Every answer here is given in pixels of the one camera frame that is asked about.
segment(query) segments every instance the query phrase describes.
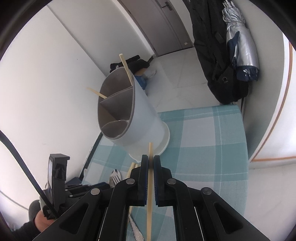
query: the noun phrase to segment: person's arm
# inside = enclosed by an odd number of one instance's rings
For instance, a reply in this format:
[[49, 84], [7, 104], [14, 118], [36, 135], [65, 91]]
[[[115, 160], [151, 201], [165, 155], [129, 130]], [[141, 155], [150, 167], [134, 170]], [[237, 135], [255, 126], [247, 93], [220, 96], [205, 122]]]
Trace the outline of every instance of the person's arm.
[[53, 222], [54, 220], [47, 220], [40, 210], [32, 221], [25, 223], [12, 234], [18, 241], [32, 241]]

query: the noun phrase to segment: silver rivet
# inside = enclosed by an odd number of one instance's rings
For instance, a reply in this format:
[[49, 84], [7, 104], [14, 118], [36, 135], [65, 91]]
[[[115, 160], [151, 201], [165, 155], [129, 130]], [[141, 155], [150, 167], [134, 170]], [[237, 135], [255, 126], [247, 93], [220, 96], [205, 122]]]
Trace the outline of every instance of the silver rivet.
[[173, 185], [175, 183], [176, 183], [176, 180], [175, 179], [173, 179], [173, 178], [168, 179], [168, 184]]
[[98, 189], [98, 188], [93, 188], [92, 190], [91, 190], [91, 194], [92, 195], [98, 195], [100, 193], [100, 189]]
[[203, 188], [202, 189], [202, 192], [205, 194], [205, 195], [210, 195], [212, 193], [212, 189], [210, 188]]
[[135, 179], [129, 178], [126, 180], [127, 184], [134, 184], [135, 183]]

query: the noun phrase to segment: checkered tablecloth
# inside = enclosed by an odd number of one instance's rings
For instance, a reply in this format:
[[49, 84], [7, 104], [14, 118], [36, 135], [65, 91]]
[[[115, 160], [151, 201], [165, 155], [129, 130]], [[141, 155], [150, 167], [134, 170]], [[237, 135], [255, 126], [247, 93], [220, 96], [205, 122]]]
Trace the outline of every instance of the checkered tablecloth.
[[[240, 214], [247, 198], [248, 155], [242, 116], [236, 105], [223, 105], [159, 113], [170, 130], [161, 165], [187, 186], [210, 187]], [[87, 169], [84, 184], [108, 182], [113, 169], [123, 177], [134, 160], [119, 146], [103, 137]], [[146, 207], [132, 211], [146, 237]], [[127, 240], [135, 240], [130, 225]], [[152, 240], [176, 240], [171, 207], [154, 205]]]

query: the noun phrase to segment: folded umbrella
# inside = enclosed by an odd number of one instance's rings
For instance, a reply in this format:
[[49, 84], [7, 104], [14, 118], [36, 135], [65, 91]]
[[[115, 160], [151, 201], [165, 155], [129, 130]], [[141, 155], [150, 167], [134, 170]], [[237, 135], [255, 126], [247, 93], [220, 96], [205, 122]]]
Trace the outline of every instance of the folded umbrella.
[[223, 5], [225, 7], [222, 10], [223, 20], [227, 23], [226, 42], [237, 79], [242, 81], [258, 80], [257, 48], [250, 30], [245, 26], [245, 19], [233, 2], [225, 0]]

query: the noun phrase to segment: metal fork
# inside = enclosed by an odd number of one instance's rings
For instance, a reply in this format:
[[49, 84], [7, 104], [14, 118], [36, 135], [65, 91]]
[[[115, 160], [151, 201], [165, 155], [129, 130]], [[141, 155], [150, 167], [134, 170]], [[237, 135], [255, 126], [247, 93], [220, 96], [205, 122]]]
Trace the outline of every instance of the metal fork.
[[[114, 172], [118, 172], [118, 171], [116, 169], [114, 171], [112, 171], [110, 177], [111, 177], [114, 185], [116, 185], [117, 183], [119, 183], [121, 181], [121, 175], [116, 175], [116, 174], [114, 174]], [[137, 225], [135, 224], [130, 213], [128, 214], [128, 220], [131, 224], [131, 229], [133, 230], [133, 234], [135, 236], [136, 241], [144, 241], [144, 237], [143, 237], [141, 231], [138, 229]]]

